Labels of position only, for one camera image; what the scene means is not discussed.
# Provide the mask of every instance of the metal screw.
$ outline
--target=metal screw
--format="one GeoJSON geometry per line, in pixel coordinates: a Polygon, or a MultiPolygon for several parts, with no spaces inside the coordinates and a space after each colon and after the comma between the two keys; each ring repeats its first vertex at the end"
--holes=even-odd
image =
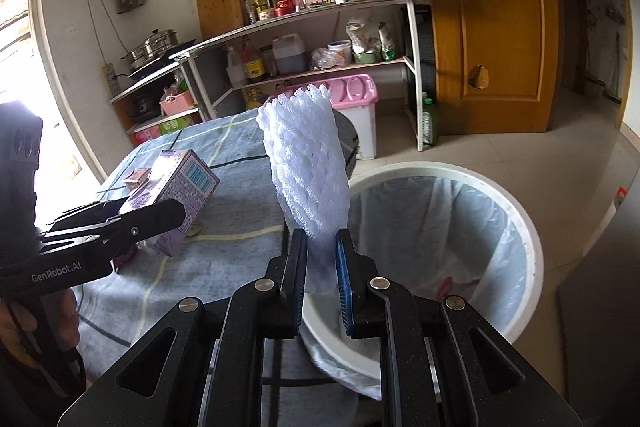
{"type": "Polygon", "coordinates": [[[271,279],[267,279],[267,277],[263,277],[262,279],[258,279],[254,283],[255,289],[258,292],[268,292],[271,288],[275,286],[275,283],[271,279]]]}
{"type": "Polygon", "coordinates": [[[187,297],[186,299],[182,299],[178,304],[178,308],[180,308],[181,312],[189,313],[196,311],[200,303],[197,299],[193,297],[187,297]]]}
{"type": "Polygon", "coordinates": [[[373,277],[373,279],[369,281],[369,284],[374,290],[386,290],[391,286],[389,279],[385,279],[384,277],[373,277]]]}
{"type": "Polygon", "coordinates": [[[450,295],[447,297],[445,304],[447,305],[447,308],[459,312],[465,307],[465,299],[458,297],[457,295],[450,295]]]}

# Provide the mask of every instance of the pink storage box lid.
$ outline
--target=pink storage box lid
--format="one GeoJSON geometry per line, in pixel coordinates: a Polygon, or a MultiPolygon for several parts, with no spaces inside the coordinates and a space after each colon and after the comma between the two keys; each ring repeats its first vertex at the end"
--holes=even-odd
{"type": "Polygon", "coordinates": [[[284,89],[274,91],[271,96],[272,98],[276,98],[282,93],[287,96],[292,96],[298,89],[301,87],[305,88],[309,84],[317,87],[324,86],[331,90],[331,106],[334,109],[359,107],[378,101],[378,90],[370,74],[352,74],[350,76],[327,78],[298,86],[284,87],[284,89]]]}

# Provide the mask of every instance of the wooden door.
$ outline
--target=wooden door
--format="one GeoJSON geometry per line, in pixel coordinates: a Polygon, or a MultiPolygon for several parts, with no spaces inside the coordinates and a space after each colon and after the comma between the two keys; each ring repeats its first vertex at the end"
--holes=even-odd
{"type": "Polygon", "coordinates": [[[444,134],[544,132],[558,70],[558,0],[434,0],[444,134]],[[472,87],[476,66],[488,73],[472,87]]]}
{"type": "Polygon", "coordinates": [[[244,11],[240,0],[196,0],[200,32],[210,39],[244,25],[244,11]]]}

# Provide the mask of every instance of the cutting board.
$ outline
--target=cutting board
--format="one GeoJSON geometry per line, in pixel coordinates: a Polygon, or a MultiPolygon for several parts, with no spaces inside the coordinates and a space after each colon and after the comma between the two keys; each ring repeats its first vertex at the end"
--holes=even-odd
{"type": "Polygon", "coordinates": [[[244,12],[240,0],[196,0],[203,39],[241,28],[244,12]]]}

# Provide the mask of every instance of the blue gray tablecloth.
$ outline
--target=blue gray tablecloth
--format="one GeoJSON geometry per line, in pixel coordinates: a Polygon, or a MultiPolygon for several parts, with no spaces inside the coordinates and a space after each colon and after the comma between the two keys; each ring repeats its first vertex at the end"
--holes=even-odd
{"type": "MultiPolygon", "coordinates": [[[[119,273],[75,289],[79,349],[90,380],[103,374],[181,298],[209,302],[228,297],[262,277],[270,258],[281,253],[288,232],[256,114],[247,111],[146,142],[102,185],[100,201],[127,196],[122,179],[135,168],[151,167],[168,148],[193,149],[221,180],[198,216],[204,229],[185,239],[174,257],[142,250],[119,273]]],[[[340,140],[352,171],[357,137],[340,117],[340,140]]],[[[313,366],[299,339],[267,341],[263,425],[352,425],[357,403],[355,393],[313,366]]]]}

